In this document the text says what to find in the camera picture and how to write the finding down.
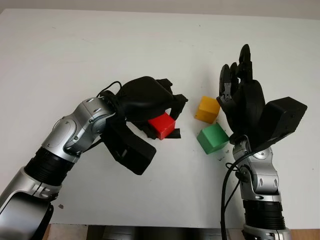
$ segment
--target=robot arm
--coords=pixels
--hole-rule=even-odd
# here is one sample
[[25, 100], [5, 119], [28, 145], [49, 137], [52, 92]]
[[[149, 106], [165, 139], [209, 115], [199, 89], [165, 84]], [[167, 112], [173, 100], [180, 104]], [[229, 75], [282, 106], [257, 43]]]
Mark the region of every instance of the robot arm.
[[246, 240], [291, 240], [282, 216], [279, 178], [272, 164], [271, 145], [293, 133], [307, 106], [285, 97], [265, 103], [262, 87], [253, 79], [250, 48], [243, 46], [239, 65], [223, 66], [217, 100], [233, 131], [236, 160], [227, 171], [221, 198], [221, 232], [226, 240], [225, 190], [235, 166], [245, 208], [243, 235]]
[[147, 121], [168, 108], [178, 118], [187, 101], [177, 101], [163, 83], [170, 82], [151, 77], [132, 80], [116, 95], [101, 92], [57, 121], [35, 157], [0, 196], [0, 240], [42, 239], [54, 211], [51, 201], [58, 197], [67, 172], [98, 137], [118, 162], [141, 175], [156, 149], [134, 135], [126, 121]]

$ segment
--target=white table surface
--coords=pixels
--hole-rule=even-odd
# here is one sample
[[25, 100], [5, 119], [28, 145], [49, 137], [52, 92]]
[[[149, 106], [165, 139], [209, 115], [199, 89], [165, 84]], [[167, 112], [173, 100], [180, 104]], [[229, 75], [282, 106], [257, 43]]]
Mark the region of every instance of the white table surface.
[[[113, 81], [168, 78], [174, 93], [189, 99], [176, 122], [182, 139], [147, 139], [157, 153], [142, 176], [117, 163], [102, 144], [83, 154], [54, 201], [52, 223], [219, 228], [232, 146], [206, 155], [196, 135], [208, 124], [194, 114], [203, 95], [217, 96], [221, 67], [237, 60], [246, 43], [266, 102], [291, 96], [308, 106], [297, 131], [273, 146], [273, 162], [286, 225], [320, 228], [317, 20], [5, 10], [0, 15], [0, 191], [34, 156], [54, 123], [82, 100]], [[230, 135], [223, 112], [218, 120]], [[229, 192], [235, 183], [233, 178]], [[237, 192], [227, 226], [241, 228], [243, 212]]]

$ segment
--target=yellow cube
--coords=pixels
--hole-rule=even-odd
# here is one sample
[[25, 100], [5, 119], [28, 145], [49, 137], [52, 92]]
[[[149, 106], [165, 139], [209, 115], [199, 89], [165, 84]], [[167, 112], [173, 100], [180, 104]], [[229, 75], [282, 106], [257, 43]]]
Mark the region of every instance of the yellow cube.
[[212, 124], [220, 110], [218, 101], [214, 98], [203, 96], [199, 104], [198, 110], [196, 111], [195, 118], [203, 122]]

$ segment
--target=black cable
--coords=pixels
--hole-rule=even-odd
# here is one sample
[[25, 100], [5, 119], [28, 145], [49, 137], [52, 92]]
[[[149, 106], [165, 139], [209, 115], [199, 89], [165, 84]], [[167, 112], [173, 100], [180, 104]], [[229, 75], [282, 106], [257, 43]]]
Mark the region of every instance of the black cable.
[[[231, 162], [227, 162], [227, 163], [225, 164], [225, 167], [226, 167], [227, 169], [229, 169], [229, 168], [231, 167], [231, 165], [232, 165]], [[235, 166], [235, 167], [232, 169], [232, 171], [233, 171], [233, 172], [240, 172], [240, 169], [239, 169], [237, 166]], [[226, 210], [226, 208], [227, 208], [227, 206], [228, 206], [231, 198], [233, 197], [233, 195], [235, 194], [237, 188], [239, 187], [239, 184], [240, 184], [240, 180], [238, 181], [238, 183], [237, 183], [236, 186], [234, 187], [232, 193], [230, 194], [228, 200], [226, 201], [226, 203], [225, 203], [225, 205], [224, 205], [224, 210]]]
[[99, 139], [95, 143], [93, 143], [87, 150], [83, 151], [82, 153], [85, 153], [86, 151], [89, 151], [90, 149], [93, 149], [94, 147], [98, 146], [100, 143], [102, 143], [102, 139]]
[[98, 93], [98, 95], [97, 95], [96, 97], [99, 97], [99, 95], [100, 95], [102, 92], [104, 92], [105, 90], [107, 90], [108, 88], [110, 88], [113, 84], [119, 84], [120, 89], [122, 88], [121, 82], [119, 82], [119, 81], [114, 81], [114, 82], [111, 83], [109, 86], [107, 86], [106, 88], [102, 89], [102, 90]]
[[240, 182], [241, 182], [241, 181], [239, 180], [239, 181], [238, 181], [238, 183], [235, 185], [235, 187], [234, 187], [234, 189], [233, 189], [232, 193], [230, 194], [230, 196], [229, 196], [228, 200], [226, 201], [226, 203], [225, 203], [225, 205], [224, 205], [224, 211], [226, 211], [227, 206], [228, 206], [228, 204], [229, 204], [229, 202], [230, 202], [231, 198], [233, 197], [233, 195], [235, 194], [235, 192], [236, 192], [237, 188], [238, 188], [238, 187], [239, 187], [239, 185], [240, 185]]
[[229, 176], [230, 176], [231, 172], [234, 171], [234, 168], [239, 163], [241, 163], [244, 159], [252, 156], [253, 154], [255, 154], [255, 152], [247, 153], [247, 154], [243, 155], [242, 157], [240, 157], [239, 159], [237, 159], [229, 167], [228, 171], [225, 174], [225, 177], [224, 177], [224, 180], [223, 180], [223, 184], [222, 184], [222, 193], [221, 193], [221, 221], [220, 221], [220, 225], [221, 225], [222, 240], [227, 240], [226, 220], [225, 220], [225, 212], [226, 212], [225, 201], [226, 201], [226, 188], [227, 188], [227, 182], [228, 182]]

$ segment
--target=red cube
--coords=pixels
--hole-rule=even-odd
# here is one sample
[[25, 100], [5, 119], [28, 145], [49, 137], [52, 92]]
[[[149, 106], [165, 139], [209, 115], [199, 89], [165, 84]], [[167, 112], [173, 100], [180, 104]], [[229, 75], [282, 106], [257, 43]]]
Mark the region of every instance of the red cube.
[[173, 130], [175, 130], [176, 121], [166, 112], [161, 116], [148, 120], [149, 124], [156, 130], [158, 139], [165, 139]]

